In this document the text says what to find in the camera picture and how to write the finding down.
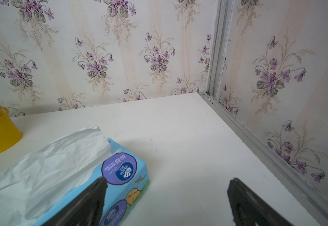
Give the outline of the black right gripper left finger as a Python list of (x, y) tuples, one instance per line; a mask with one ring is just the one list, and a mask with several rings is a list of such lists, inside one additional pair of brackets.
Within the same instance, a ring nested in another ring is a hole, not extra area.
[(105, 205), (107, 187), (107, 180), (104, 177), (98, 178), (44, 225), (98, 226)]

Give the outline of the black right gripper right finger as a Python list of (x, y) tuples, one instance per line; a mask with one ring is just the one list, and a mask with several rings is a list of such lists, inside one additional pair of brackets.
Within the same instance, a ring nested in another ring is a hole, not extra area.
[(238, 178), (230, 180), (227, 194), (237, 226), (292, 225)]

